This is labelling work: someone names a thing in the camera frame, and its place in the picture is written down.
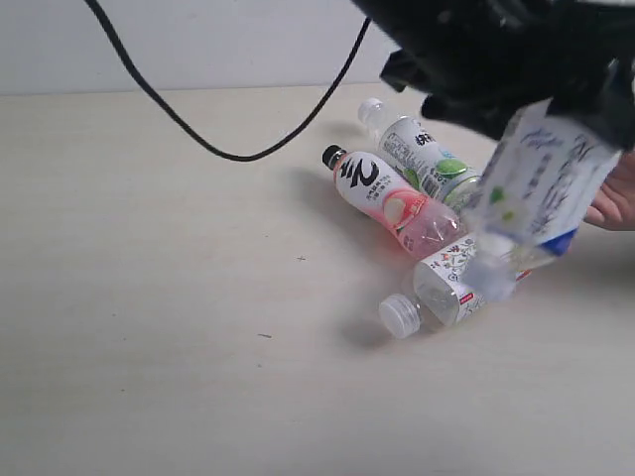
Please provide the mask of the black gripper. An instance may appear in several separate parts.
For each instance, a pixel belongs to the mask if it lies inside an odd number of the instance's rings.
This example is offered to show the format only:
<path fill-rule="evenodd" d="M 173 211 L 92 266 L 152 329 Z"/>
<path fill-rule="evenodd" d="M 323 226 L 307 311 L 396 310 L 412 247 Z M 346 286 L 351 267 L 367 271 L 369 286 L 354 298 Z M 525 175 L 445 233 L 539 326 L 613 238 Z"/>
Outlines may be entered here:
<path fill-rule="evenodd" d="M 427 94 L 425 118 L 501 139 L 522 107 L 550 100 L 619 149 L 634 146 L 631 1 L 358 1 L 398 46 L 380 73 Z"/>

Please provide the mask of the person's open hand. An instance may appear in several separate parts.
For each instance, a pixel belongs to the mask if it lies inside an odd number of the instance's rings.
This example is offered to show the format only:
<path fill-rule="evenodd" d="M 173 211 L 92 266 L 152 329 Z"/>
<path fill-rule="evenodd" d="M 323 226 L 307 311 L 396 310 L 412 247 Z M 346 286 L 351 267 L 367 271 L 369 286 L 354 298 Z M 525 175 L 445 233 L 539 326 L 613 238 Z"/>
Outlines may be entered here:
<path fill-rule="evenodd" d="M 633 231 L 635 224 L 634 152 L 621 155 L 588 208 L 584 221 L 610 231 Z"/>

